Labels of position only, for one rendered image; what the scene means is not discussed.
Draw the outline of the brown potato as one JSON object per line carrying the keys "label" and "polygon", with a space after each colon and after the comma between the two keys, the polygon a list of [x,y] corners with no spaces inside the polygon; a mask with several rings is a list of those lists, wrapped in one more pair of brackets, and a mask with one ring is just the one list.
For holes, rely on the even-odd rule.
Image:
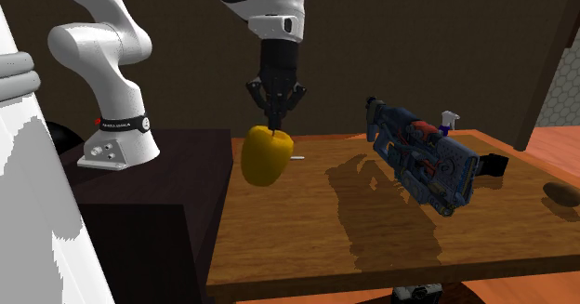
{"label": "brown potato", "polygon": [[543,186],[543,191],[548,198],[558,205],[565,207],[580,205],[580,190],[570,184],[548,182]]}

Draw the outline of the yellow bell pepper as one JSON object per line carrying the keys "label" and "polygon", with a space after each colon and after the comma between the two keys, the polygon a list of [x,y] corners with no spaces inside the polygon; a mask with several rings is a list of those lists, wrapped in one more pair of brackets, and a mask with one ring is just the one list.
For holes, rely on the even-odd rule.
{"label": "yellow bell pepper", "polygon": [[294,141],[281,130],[251,127],[244,139],[241,169],[251,185],[268,187],[285,170],[294,151]]}

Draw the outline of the blue toy blaster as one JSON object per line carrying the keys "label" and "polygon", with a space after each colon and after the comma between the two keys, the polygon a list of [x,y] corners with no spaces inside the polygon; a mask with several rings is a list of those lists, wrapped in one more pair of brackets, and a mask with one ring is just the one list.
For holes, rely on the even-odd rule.
{"label": "blue toy blaster", "polygon": [[469,203],[476,177],[505,173],[506,156],[480,156],[402,107],[369,97],[365,109],[366,137],[374,151],[419,204],[431,205],[443,217]]}

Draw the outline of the wooden table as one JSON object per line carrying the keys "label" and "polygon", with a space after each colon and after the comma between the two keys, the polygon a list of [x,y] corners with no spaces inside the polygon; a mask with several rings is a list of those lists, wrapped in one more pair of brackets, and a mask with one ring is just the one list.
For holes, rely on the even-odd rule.
{"label": "wooden table", "polygon": [[476,131],[455,138],[508,157],[449,218],[419,205],[362,136],[309,137],[266,188],[231,171],[206,283],[217,304],[273,297],[580,271],[580,206],[548,182],[571,176]]}

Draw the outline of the white spray bottle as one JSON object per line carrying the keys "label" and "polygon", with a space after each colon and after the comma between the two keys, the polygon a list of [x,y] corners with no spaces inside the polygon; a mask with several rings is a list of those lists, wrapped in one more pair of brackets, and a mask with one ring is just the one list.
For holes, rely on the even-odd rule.
{"label": "white spray bottle", "polygon": [[455,121],[458,120],[460,116],[451,111],[442,112],[442,123],[439,126],[439,130],[442,134],[447,137],[450,130],[455,130]]}

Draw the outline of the dark robot stand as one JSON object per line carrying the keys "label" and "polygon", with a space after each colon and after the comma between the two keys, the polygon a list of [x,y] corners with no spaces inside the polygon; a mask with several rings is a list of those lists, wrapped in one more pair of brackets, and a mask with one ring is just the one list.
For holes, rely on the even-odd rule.
{"label": "dark robot stand", "polygon": [[160,154],[122,171],[60,157],[115,304],[215,304],[205,283],[231,176],[227,129],[158,129]]}

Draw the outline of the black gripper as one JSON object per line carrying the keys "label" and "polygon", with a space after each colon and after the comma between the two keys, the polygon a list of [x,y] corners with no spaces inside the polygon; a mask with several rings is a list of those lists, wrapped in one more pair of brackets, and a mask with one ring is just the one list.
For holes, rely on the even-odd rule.
{"label": "black gripper", "polygon": [[[252,100],[268,118],[268,128],[282,128],[282,121],[288,112],[296,108],[307,93],[307,89],[297,83],[297,59],[299,43],[283,39],[264,39],[260,43],[260,69],[256,79],[248,82],[245,87]],[[276,99],[268,92],[262,94],[262,82],[266,80],[264,72],[286,72],[290,75],[291,92],[285,97]]]}

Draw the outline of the black round object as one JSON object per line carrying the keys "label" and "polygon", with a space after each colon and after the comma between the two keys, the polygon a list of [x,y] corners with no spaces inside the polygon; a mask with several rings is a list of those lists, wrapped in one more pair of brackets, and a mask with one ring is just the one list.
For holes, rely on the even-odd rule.
{"label": "black round object", "polygon": [[84,143],[80,136],[78,136],[66,126],[62,126],[50,121],[46,121],[46,126],[58,154],[62,154]]}

